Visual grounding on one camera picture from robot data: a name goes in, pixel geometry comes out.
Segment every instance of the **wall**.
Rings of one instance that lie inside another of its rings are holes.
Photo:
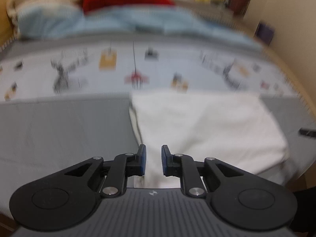
[[[316,103],[316,0],[251,0],[244,17],[252,30],[263,20],[275,28],[271,48]]]
[[[251,0],[248,6],[244,16],[244,21],[253,32],[255,32],[260,20],[262,19],[262,13],[266,7],[267,1],[268,0]]]

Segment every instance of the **bed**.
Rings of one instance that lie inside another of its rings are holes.
[[[261,177],[285,184],[316,160],[316,141],[298,134],[316,128],[308,95],[257,44],[129,31],[10,39],[2,50],[0,174],[8,177],[0,179],[0,211],[8,216],[19,186],[92,156],[111,160],[135,152],[129,93],[170,88],[175,77],[188,92],[260,93],[290,149],[289,159]]]

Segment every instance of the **bedsheet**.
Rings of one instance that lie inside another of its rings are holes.
[[[2,60],[0,69],[0,102],[155,88],[297,96],[268,61],[192,44],[109,40]]]
[[[58,39],[67,36],[106,32],[146,32],[163,35],[191,35],[213,38],[261,50],[262,46],[242,33],[207,24],[184,8],[162,5],[113,6],[84,15],[72,4],[41,3],[19,10],[23,37]]]
[[[137,81],[133,86],[130,78],[125,79],[135,72],[133,42],[134,50],[137,51],[136,69],[149,77],[149,83],[143,81],[142,87],[138,83],[138,88],[172,88],[171,83],[177,73],[176,80],[180,80],[181,75],[182,82],[176,88],[183,88],[183,82],[187,81],[187,92],[191,89],[204,89],[206,86],[214,90],[221,88],[224,91],[237,92],[246,87],[261,93],[261,100],[273,113],[285,134],[290,158],[260,176],[284,184],[294,175],[303,174],[315,161],[315,140],[297,134],[301,127],[316,128],[314,118],[308,114],[286,77],[260,53],[218,42],[153,35],[100,35],[58,41],[17,41],[0,54],[0,83],[3,84],[0,91],[3,94],[0,102],[0,169],[2,175],[8,176],[0,178],[0,185],[4,187],[0,190],[1,212],[10,216],[9,198],[22,184],[92,156],[100,155],[111,160],[122,151],[137,150],[128,112],[128,93],[137,89]],[[116,66],[114,69],[113,66],[109,66],[112,69],[100,69],[101,53],[103,50],[108,51],[109,46],[117,52]],[[158,51],[157,60],[145,58],[149,46]],[[61,61],[69,60],[73,63],[73,59],[81,59],[79,51],[83,54],[83,48],[87,49],[89,63],[69,73],[69,79],[79,80],[85,76],[88,85],[55,93],[53,86],[57,71],[51,67],[50,59],[63,57]],[[181,49],[186,49],[186,52],[181,53]],[[240,73],[245,71],[235,68],[236,65],[232,66],[231,70],[237,69],[234,71],[237,75],[232,75],[232,79],[241,84],[239,89],[234,89],[222,74],[223,64],[222,67],[221,64],[216,67],[216,72],[203,67],[204,56],[201,58],[201,50],[205,51],[204,62],[208,58],[206,53],[214,52],[221,56],[224,54],[225,58],[232,57],[228,60],[230,62],[236,58],[242,59],[251,75],[242,77]],[[184,64],[181,68],[181,62],[185,60],[189,64]],[[207,85],[204,83],[204,86],[195,79],[197,75],[190,70],[191,67],[197,71],[202,69],[203,73],[208,72],[209,81],[202,79]],[[84,74],[88,68],[93,69],[91,75]],[[162,78],[164,82],[159,78],[160,68],[170,70],[166,78]],[[261,85],[261,79],[255,81],[254,76],[264,77],[269,88]],[[17,85],[15,96],[10,101],[5,101],[4,95],[14,82]],[[277,93],[275,83],[281,84],[280,88],[284,93]]]

